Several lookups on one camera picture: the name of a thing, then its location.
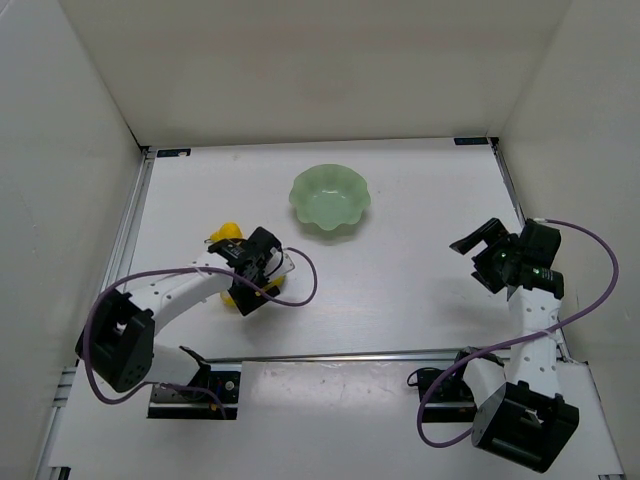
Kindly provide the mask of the yellow fake lemon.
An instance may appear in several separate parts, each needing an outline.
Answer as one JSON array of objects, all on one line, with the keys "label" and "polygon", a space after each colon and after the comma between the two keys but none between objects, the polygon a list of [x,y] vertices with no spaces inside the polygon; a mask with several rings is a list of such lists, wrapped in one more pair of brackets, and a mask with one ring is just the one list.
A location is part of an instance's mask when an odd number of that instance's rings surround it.
[{"label": "yellow fake lemon", "polygon": [[[285,283],[285,279],[286,279],[286,276],[285,276],[285,275],[280,276],[280,277],[278,277],[278,278],[275,278],[272,282],[270,282],[270,283],[268,283],[268,284],[267,284],[267,287],[268,287],[269,289],[273,289],[273,288],[275,288],[275,287],[280,288],[280,287],[282,287],[282,286],[283,286],[283,284]],[[222,301],[226,306],[228,306],[228,307],[236,307],[235,300],[230,296],[230,294],[229,294],[229,292],[228,292],[228,291],[223,291],[223,292],[220,294],[220,298],[221,298],[221,301]]]}]

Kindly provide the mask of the yellow fake pear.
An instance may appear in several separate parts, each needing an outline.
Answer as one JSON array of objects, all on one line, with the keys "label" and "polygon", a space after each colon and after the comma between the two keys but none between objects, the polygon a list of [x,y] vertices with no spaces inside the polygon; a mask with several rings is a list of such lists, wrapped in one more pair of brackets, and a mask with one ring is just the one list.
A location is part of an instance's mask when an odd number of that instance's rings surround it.
[{"label": "yellow fake pear", "polygon": [[215,232],[213,232],[207,239],[205,239],[204,243],[209,245],[222,240],[238,242],[243,239],[244,234],[239,225],[234,222],[226,222],[221,225]]}]

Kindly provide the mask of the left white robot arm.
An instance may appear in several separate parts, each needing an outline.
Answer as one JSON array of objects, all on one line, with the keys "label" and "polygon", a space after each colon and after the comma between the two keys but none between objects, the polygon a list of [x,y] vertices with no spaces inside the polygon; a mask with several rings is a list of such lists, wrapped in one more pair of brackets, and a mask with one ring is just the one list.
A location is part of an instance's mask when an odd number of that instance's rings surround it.
[{"label": "left white robot arm", "polygon": [[188,347],[165,347],[156,335],[197,304],[225,291],[241,315],[267,299],[244,284],[246,279],[268,295],[280,294],[279,282],[295,269],[281,242],[258,227],[243,238],[218,236],[183,274],[154,277],[137,289],[115,289],[99,302],[90,327],[90,364],[117,393],[141,383],[203,388],[210,368]]}]

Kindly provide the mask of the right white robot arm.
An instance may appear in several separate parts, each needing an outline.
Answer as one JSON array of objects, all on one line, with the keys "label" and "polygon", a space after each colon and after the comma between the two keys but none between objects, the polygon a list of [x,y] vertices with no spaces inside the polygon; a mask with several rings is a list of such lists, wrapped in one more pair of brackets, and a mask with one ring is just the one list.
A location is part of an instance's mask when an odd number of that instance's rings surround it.
[{"label": "right white robot arm", "polygon": [[552,264],[561,244],[558,230],[526,221],[518,234],[497,218],[451,244],[464,255],[479,243],[473,277],[492,293],[507,292],[509,313],[525,342],[512,346],[501,364],[491,353],[464,352],[461,379],[477,407],[474,447],[544,473],[579,425],[579,410],[568,404],[557,374],[558,322],[564,277]]}]

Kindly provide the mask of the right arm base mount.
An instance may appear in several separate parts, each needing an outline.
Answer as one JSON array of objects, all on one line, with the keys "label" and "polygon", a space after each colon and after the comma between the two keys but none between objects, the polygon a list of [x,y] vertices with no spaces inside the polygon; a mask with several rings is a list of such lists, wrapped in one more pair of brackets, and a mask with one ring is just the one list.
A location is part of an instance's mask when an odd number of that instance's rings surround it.
[{"label": "right arm base mount", "polygon": [[[441,369],[423,367],[411,372],[406,380],[409,388],[417,388],[419,399],[442,373]],[[476,414],[471,390],[457,375],[443,380],[424,408],[423,423],[470,423]]]}]

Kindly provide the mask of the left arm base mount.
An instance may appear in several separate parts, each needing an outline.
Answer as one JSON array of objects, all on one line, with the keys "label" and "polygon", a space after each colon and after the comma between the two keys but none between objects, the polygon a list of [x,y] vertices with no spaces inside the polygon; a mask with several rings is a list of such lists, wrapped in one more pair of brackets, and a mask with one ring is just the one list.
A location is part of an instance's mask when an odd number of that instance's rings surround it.
[{"label": "left arm base mount", "polygon": [[208,379],[200,385],[215,394],[223,409],[204,392],[185,392],[162,386],[152,388],[147,418],[154,420],[234,421],[238,416],[242,366],[213,363]]}]

